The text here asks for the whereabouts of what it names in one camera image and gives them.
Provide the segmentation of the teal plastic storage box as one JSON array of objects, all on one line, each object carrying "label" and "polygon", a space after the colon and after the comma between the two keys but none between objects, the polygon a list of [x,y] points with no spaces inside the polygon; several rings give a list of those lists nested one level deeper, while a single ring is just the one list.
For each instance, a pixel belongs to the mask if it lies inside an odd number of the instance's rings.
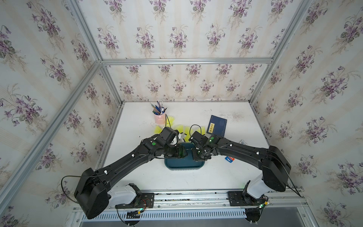
[{"label": "teal plastic storage box", "polygon": [[188,155],[183,159],[165,159],[164,164],[169,170],[198,170],[202,168],[205,161],[195,161],[192,152],[195,146],[192,143],[181,143],[186,149]]}]

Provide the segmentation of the yellow shuttlecock three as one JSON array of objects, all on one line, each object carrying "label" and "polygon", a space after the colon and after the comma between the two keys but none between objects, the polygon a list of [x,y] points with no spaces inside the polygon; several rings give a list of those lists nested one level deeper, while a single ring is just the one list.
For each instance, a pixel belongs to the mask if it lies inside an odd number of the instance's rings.
[{"label": "yellow shuttlecock three", "polygon": [[184,126],[183,125],[177,125],[175,129],[179,132],[179,134],[184,133]]}]

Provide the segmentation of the yellow shuttlecock one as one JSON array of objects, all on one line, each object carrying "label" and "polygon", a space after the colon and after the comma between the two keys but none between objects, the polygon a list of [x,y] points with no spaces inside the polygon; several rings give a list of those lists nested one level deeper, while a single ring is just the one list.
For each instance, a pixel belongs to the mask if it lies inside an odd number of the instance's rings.
[{"label": "yellow shuttlecock one", "polygon": [[172,127],[174,124],[174,118],[169,115],[165,115],[165,127]]}]

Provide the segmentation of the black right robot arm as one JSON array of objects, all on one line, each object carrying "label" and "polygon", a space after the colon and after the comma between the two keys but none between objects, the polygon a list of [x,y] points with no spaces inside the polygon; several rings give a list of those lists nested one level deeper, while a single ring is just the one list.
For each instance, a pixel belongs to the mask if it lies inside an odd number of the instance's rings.
[{"label": "black right robot arm", "polygon": [[199,132],[189,138],[196,148],[195,161],[206,161],[221,155],[248,163],[262,173],[249,180],[244,189],[244,197],[259,199],[269,191],[285,192],[290,179],[291,165],[275,146],[257,148],[233,142],[224,137],[212,135],[209,138]]}]

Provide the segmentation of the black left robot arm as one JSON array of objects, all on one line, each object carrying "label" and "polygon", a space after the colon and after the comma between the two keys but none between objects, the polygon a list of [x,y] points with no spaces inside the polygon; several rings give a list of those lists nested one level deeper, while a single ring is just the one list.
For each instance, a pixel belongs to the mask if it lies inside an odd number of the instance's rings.
[{"label": "black left robot arm", "polygon": [[74,197],[88,219],[101,214],[109,205],[108,192],[126,175],[139,166],[163,156],[166,159],[182,159],[188,156],[185,146],[172,145],[173,139],[161,135],[146,138],[129,154],[112,164],[94,171],[85,170],[80,176]]}]

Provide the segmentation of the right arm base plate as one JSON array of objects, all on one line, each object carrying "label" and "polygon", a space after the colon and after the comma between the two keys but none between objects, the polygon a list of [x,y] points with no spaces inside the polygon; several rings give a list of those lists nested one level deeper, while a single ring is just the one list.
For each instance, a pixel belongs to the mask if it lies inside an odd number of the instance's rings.
[{"label": "right arm base plate", "polygon": [[227,193],[230,206],[262,206],[268,203],[268,197],[262,195],[256,199],[246,191],[229,191]]}]

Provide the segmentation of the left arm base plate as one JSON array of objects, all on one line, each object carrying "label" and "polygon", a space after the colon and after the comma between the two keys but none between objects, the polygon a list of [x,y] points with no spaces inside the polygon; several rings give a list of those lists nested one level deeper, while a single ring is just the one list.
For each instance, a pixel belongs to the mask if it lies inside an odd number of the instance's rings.
[{"label": "left arm base plate", "polygon": [[140,208],[153,208],[154,206],[154,193],[141,193],[138,194],[130,204],[118,204],[115,206],[117,209],[140,209]]}]

